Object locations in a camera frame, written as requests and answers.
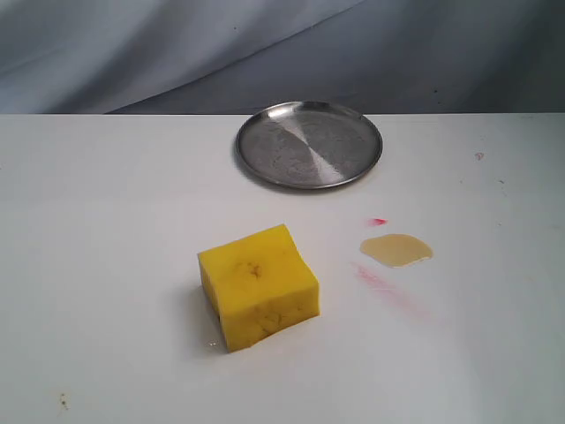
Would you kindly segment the yellow sponge block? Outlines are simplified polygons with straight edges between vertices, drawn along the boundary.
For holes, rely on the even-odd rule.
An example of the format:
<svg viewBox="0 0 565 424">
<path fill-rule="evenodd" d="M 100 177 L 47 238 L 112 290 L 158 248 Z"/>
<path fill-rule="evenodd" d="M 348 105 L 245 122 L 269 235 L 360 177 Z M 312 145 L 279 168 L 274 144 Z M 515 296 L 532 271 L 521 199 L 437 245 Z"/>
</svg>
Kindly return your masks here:
<svg viewBox="0 0 565 424">
<path fill-rule="evenodd" d="M 198 253 L 229 352 L 320 314 L 320 285 L 286 225 Z"/>
</svg>

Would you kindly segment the tan liquid spill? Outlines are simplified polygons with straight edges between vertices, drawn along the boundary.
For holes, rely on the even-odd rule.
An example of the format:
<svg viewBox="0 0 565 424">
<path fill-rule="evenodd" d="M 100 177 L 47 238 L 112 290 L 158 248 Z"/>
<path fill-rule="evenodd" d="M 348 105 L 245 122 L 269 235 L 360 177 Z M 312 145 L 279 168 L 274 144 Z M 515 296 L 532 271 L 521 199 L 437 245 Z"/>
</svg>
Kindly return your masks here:
<svg viewBox="0 0 565 424">
<path fill-rule="evenodd" d="M 408 234 L 387 234 L 360 244 L 360 252 L 390 268 L 401 268 L 433 258 L 433 249 Z"/>
</svg>

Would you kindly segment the round steel plate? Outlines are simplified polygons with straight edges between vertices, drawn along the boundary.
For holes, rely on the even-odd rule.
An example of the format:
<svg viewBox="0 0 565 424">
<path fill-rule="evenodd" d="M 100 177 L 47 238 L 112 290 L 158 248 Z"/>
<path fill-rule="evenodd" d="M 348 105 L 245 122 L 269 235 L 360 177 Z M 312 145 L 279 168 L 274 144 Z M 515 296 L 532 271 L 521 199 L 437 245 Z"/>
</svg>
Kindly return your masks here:
<svg viewBox="0 0 565 424">
<path fill-rule="evenodd" d="M 380 160 L 383 139 L 363 114 L 328 103 L 296 101 L 249 117 L 234 139 L 237 164 L 265 183 L 326 190 L 353 183 Z"/>
</svg>

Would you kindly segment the grey backdrop cloth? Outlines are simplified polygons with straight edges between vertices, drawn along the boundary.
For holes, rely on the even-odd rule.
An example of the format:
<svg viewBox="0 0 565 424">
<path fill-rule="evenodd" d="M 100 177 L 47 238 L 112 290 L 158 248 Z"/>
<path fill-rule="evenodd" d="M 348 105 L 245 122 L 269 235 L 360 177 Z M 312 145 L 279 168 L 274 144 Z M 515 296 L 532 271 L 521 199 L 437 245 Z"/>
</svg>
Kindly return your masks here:
<svg viewBox="0 0 565 424">
<path fill-rule="evenodd" d="M 564 109 L 561 1 L 4 1 L 1 111 Z"/>
</svg>

